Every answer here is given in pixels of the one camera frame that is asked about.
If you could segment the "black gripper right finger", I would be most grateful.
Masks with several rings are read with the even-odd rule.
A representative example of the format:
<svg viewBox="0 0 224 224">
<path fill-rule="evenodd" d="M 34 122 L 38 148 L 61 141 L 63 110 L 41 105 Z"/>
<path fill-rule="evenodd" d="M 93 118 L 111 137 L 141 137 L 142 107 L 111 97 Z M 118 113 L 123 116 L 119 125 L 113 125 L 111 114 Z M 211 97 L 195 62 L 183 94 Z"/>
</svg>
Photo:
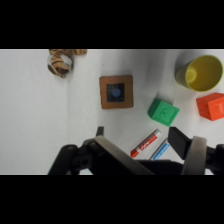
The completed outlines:
<svg viewBox="0 0 224 224">
<path fill-rule="evenodd" d="M 203 175 L 206 169 L 224 175 L 224 144 L 209 147 L 205 138 L 190 139 L 176 127 L 169 128 L 168 142 L 184 161 L 182 175 Z"/>
</svg>

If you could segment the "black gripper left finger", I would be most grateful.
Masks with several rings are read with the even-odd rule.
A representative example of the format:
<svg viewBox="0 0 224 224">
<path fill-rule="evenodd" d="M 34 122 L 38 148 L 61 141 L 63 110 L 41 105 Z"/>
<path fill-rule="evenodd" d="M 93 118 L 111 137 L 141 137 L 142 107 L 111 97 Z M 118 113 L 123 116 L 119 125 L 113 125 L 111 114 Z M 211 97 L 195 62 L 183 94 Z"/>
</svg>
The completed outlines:
<svg viewBox="0 0 224 224">
<path fill-rule="evenodd" d="M 93 175 L 153 175 L 105 138 L 102 126 L 94 138 L 85 140 L 80 147 L 74 144 L 63 146 L 48 174 L 79 175 L 83 170 L 89 170 Z"/>
</svg>

